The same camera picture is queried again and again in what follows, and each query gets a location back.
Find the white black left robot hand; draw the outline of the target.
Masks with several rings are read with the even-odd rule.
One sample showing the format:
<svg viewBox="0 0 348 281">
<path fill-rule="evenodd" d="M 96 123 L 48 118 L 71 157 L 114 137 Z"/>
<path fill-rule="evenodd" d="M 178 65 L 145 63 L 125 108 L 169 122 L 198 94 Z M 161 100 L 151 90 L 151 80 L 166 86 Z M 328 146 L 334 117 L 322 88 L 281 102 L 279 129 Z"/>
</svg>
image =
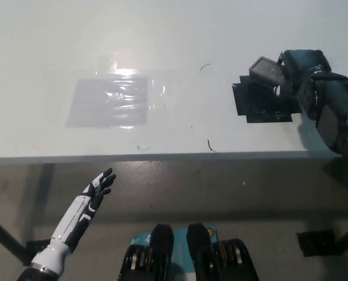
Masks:
<svg viewBox="0 0 348 281">
<path fill-rule="evenodd" d="M 66 258 L 74 252 L 104 196 L 111 192 L 116 174 L 111 168 L 94 178 L 71 203 L 49 244 L 32 259 L 19 280 L 59 280 Z"/>
</svg>

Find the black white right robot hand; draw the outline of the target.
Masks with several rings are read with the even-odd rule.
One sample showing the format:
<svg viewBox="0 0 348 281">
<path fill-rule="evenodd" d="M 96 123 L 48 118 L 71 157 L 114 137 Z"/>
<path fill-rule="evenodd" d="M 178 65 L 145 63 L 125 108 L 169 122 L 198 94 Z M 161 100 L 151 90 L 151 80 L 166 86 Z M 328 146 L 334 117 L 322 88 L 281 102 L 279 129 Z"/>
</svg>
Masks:
<svg viewBox="0 0 348 281">
<path fill-rule="evenodd" d="M 347 119 L 348 77 L 332 71 L 323 51 L 286 50 L 280 54 L 278 64 L 283 65 L 291 94 L 298 97 L 311 120 L 319 119 L 325 105 L 341 120 Z"/>
</svg>

